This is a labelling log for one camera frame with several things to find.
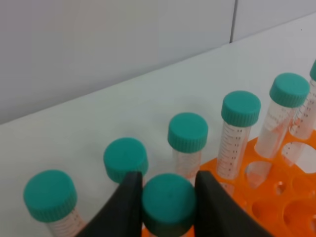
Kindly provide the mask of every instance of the white table surface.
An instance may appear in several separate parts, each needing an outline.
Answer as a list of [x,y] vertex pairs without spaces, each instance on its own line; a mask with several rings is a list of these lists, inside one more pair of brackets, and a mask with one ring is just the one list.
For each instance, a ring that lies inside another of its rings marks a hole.
[[262,103],[251,138],[259,134],[274,78],[294,72],[309,80],[316,58],[316,14],[278,26],[184,62],[108,87],[0,126],[0,236],[48,237],[22,199],[27,181],[45,169],[69,173],[78,208],[89,221],[115,190],[103,165],[105,147],[132,136],[147,148],[146,179],[172,170],[169,120],[179,112],[202,115],[209,125],[203,162],[216,157],[221,104],[233,90]]

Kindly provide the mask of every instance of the white wall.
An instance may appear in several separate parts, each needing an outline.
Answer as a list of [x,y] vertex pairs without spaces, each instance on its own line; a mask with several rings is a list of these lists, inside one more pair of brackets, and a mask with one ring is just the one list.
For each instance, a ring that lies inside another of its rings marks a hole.
[[234,0],[0,1],[0,123],[229,42]]
[[237,0],[234,40],[316,12],[316,0]]

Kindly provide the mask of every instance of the plastic tube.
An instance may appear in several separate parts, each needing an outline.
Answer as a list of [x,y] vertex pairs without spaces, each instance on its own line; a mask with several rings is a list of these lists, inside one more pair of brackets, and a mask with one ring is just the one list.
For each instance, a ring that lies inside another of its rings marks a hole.
[[234,91],[225,96],[217,157],[217,173],[222,178],[232,180],[238,176],[251,126],[258,120],[260,107],[258,97],[247,91]]
[[299,139],[310,138],[316,123],[316,61],[310,72],[310,92],[304,104],[295,114],[290,133]]
[[76,210],[75,186],[63,171],[47,170],[30,179],[24,202],[30,215],[46,223],[55,237],[74,237],[85,226]]
[[309,91],[308,82],[297,74],[284,73],[276,77],[270,90],[272,102],[255,145],[255,151],[260,156],[275,157],[291,119]]
[[181,113],[169,123],[168,142],[173,148],[175,172],[193,185],[201,164],[201,150],[207,141],[206,121],[194,113]]
[[128,172],[139,171],[144,177],[148,170],[145,146],[134,138],[124,137],[113,141],[105,149],[103,161],[108,177],[118,184]]

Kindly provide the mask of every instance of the centrifuge tube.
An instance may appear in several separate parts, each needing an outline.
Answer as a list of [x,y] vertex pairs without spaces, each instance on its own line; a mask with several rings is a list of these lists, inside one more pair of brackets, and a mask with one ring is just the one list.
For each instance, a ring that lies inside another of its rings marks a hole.
[[55,237],[74,237],[85,226],[76,210],[75,186],[62,171],[47,170],[30,179],[24,202],[30,215],[46,223]]
[[185,237],[195,221],[193,185],[178,174],[152,178],[142,194],[143,221],[150,237]]
[[270,90],[272,101],[255,145],[255,151],[260,156],[274,158],[291,119],[309,91],[308,82],[297,74],[284,73],[276,77]]
[[181,113],[169,123],[168,142],[173,148],[177,174],[187,178],[193,185],[201,164],[201,150],[206,144],[208,126],[194,113]]
[[309,139],[316,122],[316,61],[310,72],[310,92],[304,104],[297,110],[290,133],[299,139]]
[[113,141],[104,151],[103,161],[108,177],[121,183],[128,172],[139,171],[145,176],[148,159],[145,146],[134,138]]
[[260,107],[258,97],[247,91],[234,91],[225,96],[221,112],[224,124],[217,157],[217,173],[222,178],[238,176],[250,129],[258,120]]

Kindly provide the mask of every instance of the teal screw cap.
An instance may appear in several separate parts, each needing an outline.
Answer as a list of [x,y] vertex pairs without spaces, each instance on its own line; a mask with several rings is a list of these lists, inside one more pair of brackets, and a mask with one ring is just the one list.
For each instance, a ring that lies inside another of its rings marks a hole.
[[296,108],[301,106],[310,92],[309,83],[300,75],[283,73],[276,77],[270,89],[270,97],[277,104]]
[[123,181],[126,173],[148,170],[147,153],[144,145],[134,138],[120,138],[113,141],[104,152],[104,165],[108,177],[114,182]]
[[258,121],[260,100],[248,91],[233,91],[225,96],[222,105],[222,118],[229,125],[249,127]]
[[179,152],[194,153],[205,146],[207,133],[207,123],[200,115],[181,113],[169,123],[168,142]]
[[142,195],[143,222],[155,236],[179,237],[193,225],[196,194],[192,184],[177,174],[151,179]]
[[316,60],[312,66],[311,72],[310,72],[310,76],[313,80],[316,81]]
[[75,186],[60,170],[47,170],[31,178],[24,189],[24,203],[40,222],[55,222],[72,212],[77,203]]

